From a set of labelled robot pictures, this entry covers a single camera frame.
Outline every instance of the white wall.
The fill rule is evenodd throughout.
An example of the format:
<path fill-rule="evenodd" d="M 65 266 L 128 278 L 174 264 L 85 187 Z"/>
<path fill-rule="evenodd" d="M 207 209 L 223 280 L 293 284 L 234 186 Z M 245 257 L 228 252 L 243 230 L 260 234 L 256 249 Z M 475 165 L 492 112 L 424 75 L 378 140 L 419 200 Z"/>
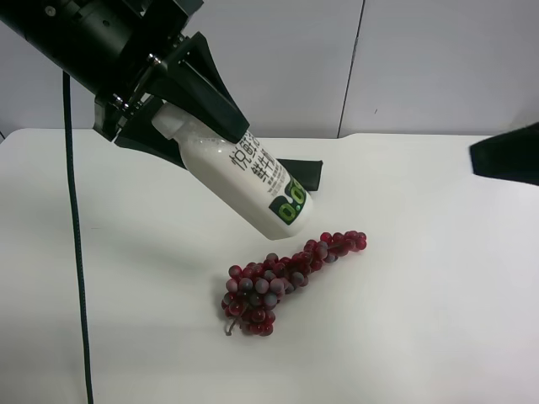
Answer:
<path fill-rule="evenodd" d="M 207 0 L 201 31 L 217 68 L 259 136 L 335 137 L 358 0 Z M 0 24 L 0 130 L 63 126 L 61 72 Z M 73 90 L 75 127 L 93 125 L 93 96 Z"/>
<path fill-rule="evenodd" d="M 342 135 L 539 120 L 539 1 L 366 0 Z"/>

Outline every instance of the green logo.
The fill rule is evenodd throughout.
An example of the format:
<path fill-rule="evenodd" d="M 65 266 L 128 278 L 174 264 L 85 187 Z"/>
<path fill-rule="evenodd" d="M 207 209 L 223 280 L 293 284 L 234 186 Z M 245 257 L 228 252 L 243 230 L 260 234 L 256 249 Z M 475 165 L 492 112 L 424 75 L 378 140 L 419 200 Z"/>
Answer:
<path fill-rule="evenodd" d="M 269 208 L 280 217 L 288 226 L 300 215 L 307 200 L 307 191 L 293 177 L 285 187 L 285 194 L 291 201 L 283 195 L 273 199 Z"/>

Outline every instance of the bunch of grapes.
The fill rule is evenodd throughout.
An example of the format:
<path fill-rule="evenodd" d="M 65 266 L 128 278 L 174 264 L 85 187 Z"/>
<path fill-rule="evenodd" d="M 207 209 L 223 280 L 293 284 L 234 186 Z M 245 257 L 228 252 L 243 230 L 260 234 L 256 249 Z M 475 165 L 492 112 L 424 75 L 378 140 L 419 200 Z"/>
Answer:
<path fill-rule="evenodd" d="M 235 317 L 227 331 L 240 322 L 240 327 L 255 335 L 269 336 L 273 332 L 273 310 L 285 295 L 309 284 L 309 275 L 325 263 L 334 263 L 349 252 L 367 247 L 365 233 L 347 231 L 345 234 L 323 233 L 320 241 L 309 240 L 303 251 L 291 258 L 279 259 L 268 254 L 263 263 L 249 263 L 245 268 L 233 265 L 228 269 L 228 293 L 221 302 L 227 317 Z"/>

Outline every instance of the white table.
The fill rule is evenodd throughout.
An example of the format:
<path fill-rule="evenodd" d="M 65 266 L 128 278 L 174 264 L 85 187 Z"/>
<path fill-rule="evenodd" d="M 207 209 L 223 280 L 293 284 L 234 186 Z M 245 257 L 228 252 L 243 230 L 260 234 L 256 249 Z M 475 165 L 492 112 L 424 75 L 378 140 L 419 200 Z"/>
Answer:
<path fill-rule="evenodd" d="M 270 242 L 184 170 L 76 131 L 96 403 L 539 402 L 539 188 L 471 175 L 480 139 L 264 140 L 325 163 L 311 224 Z M 0 146 L 5 404 L 84 402 L 65 171 L 62 130 Z M 287 298 L 271 337 L 225 337 L 231 264 L 350 229 L 368 249 Z"/>

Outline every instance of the white bottle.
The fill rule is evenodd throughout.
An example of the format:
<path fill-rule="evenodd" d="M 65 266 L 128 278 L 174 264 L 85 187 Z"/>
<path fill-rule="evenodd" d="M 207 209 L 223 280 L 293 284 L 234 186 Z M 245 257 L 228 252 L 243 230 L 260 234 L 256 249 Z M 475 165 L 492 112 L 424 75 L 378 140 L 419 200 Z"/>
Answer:
<path fill-rule="evenodd" d="M 307 223 L 311 195 L 249 131 L 233 144 L 172 104 L 152 123 L 178 142 L 195 177 L 270 240 L 292 237 Z"/>

